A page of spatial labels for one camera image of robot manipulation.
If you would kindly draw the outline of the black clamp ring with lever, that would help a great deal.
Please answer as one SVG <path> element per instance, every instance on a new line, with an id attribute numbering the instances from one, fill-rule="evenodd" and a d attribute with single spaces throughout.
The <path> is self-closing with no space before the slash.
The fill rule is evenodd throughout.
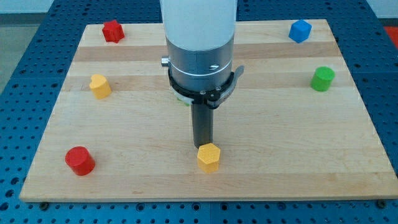
<path id="1" fill-rule="evenodd" d="M 220 104 L 226 101 L 234 91 L 239 77 L 244 73 L 244 66 L 239 66 L 234 72 L 230 73 L 227 81 L 216 87 L 214 90 L 193 91 L 188 90 L 180 85 L 172 78 L 170 69 L 168 69 L 168 78 L 170 87 L 178 100 L 186 105 L 206 105 L 211 110 L 217 109 Z"/>

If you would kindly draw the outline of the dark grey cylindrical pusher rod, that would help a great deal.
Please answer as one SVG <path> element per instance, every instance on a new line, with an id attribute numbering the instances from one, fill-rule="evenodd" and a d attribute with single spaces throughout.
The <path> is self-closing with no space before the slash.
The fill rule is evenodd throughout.
<path id="1" fill-rule="evenodd" d="M 213 110 L 207 105 L 192 104 L 193 143 L 196 148 L 213 142 Z"/>

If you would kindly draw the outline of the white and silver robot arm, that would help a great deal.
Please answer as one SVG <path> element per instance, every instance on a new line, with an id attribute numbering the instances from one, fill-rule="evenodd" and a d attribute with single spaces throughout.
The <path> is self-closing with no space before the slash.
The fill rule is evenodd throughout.
<path id="1" fill-rule="evenodd" d="M 191 106 L 195 147 L 213 141 L 213 112 L 234 91 L 244 68 L 232 69 L 235 0 L 160 0 L 175 96 Z"/>

